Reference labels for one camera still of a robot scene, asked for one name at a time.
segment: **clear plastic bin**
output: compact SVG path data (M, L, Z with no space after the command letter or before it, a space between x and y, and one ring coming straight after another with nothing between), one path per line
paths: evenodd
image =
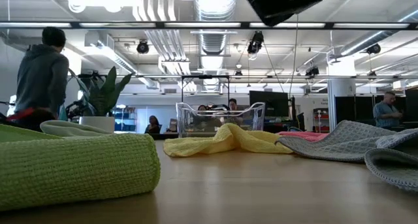
M187 103L176 103L179 137L214 136L226 123L244 130L263 130L265 103L255 103L246 110L195 110Z

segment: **green towel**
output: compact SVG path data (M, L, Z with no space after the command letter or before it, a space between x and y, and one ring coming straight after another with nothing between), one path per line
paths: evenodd
M0 211L152 191L160 164L149 135L62 139L0 125Z

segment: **hood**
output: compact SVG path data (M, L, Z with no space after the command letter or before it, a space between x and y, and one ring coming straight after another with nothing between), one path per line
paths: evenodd
M36 58L42 55L51 54L57 52L54 48L51 46L45 45L45 44L36 44L32 45L30 47L30 50L26 52L26 57L29 58Z

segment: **wooden table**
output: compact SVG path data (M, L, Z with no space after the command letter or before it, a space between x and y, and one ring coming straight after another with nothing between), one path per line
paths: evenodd
M0 223L418 223L418 195L365 165L226 152L170 158L153 193L0 214Z

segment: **red cloth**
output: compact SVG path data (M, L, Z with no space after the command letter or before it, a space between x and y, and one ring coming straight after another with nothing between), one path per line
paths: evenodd
M324 139L328 133L313 133L313 132L280 132L281 136L297 136L310 142L317 142Z

